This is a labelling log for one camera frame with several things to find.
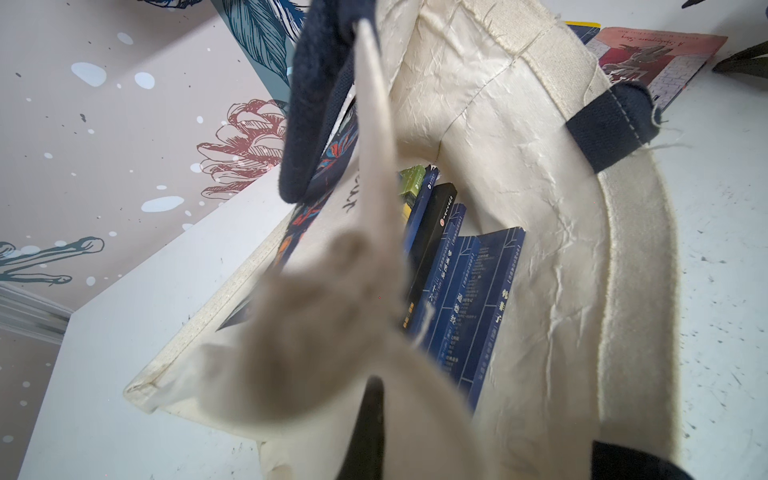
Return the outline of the cream canvas tote bag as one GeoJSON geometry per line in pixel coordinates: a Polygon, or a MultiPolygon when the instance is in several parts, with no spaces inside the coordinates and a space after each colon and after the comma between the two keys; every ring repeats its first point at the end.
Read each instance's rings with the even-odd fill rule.
{"type": "Polygon", "coordinates": [[[125,398],[256,440],[268,479],[336,479],[371,376],[382,479],[591,479],[594,441],[677,465],[677,246],[648,89],[611,83],[538,1],[314,1],[298,28],[293,212],[125,398]],[[475,410],[414,343],[418,305],[402,327],[415,165],[455,185],[458,237],[525,231],[475,410]]]}

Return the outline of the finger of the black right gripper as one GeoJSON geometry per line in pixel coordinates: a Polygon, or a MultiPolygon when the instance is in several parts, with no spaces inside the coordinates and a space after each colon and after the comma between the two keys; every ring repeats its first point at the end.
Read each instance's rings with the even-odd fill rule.
{"type": "Polygon", "coordinates": [[[767,41],[756,44],[720,61],[713,67],[713,71],[721,74],[744,74],[757,78],[767,78],[767,52],[767,41]]]}

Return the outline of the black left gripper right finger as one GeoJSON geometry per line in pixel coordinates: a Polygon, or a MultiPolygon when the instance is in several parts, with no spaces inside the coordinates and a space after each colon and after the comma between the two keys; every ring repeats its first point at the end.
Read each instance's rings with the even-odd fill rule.
{"type": "Polygon", "coordinates": [[[599,441],[592,443],[592,480],[693,480],[669,460],[640,450],[599,441]]]}

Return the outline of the dark navy grid-cover book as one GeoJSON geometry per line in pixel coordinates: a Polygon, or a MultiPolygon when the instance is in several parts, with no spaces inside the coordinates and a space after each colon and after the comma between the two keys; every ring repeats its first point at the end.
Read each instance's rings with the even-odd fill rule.
{"type": "Polygon", "coordinates": [[[586,29],[586,30],[577,30],[575,28],[571,28],[571,31],[580,39],[580,41],[583,44],[588,44],[600,31],[600,30],[592,30],[592,29],[586,29]]]}

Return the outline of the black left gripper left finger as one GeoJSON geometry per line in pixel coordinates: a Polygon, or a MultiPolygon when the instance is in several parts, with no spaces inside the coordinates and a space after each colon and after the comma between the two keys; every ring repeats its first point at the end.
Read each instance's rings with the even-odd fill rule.
{"type": "Polygon", "coordinates": [[[381,480],[385,457],[385,390],[378,376],[368,378],[337,480],[381,480]]]}

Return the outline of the blue Little Prince book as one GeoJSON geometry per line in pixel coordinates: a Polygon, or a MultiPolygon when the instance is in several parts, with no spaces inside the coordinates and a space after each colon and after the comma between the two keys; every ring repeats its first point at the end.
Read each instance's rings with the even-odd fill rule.
{"type": "Polygon", "coordinates": [[[417,231],[426,211],[427,203],[432,195],[433,187],[440,176],[440,171],[435,165],[428,165],[421,188],[416,196],[414,207],[411,210],[406,223],[404,235],[404,251],[408,254],[413,246],[417,231]]]}

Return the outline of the yellow paperback book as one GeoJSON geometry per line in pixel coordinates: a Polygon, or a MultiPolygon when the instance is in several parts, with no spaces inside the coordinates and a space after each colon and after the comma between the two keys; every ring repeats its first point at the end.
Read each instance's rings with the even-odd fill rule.
{"type": "Polygon", "coordinates": [[[566,21],[566,25],[568,25],[571,28],[575,28],[577,30],[586,30],[586,29],[592,29],[592,30],[600,30],[602,28],[602,25],[599,23],[594,22],[577,22],[577,21],[566,21]]]}

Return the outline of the blue Animal Farm book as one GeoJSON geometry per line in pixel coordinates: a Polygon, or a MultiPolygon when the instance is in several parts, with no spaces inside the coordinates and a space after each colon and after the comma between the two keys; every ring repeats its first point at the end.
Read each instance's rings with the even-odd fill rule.
{"type": "Polygon", "coordinates": [[[421,190],[421,186],[426,175],[426,167],[415,165],[399,172],[400,187],[399,197],[402,201],[402,218],[406,223],[414,208],[416,198],[421,190]]]}

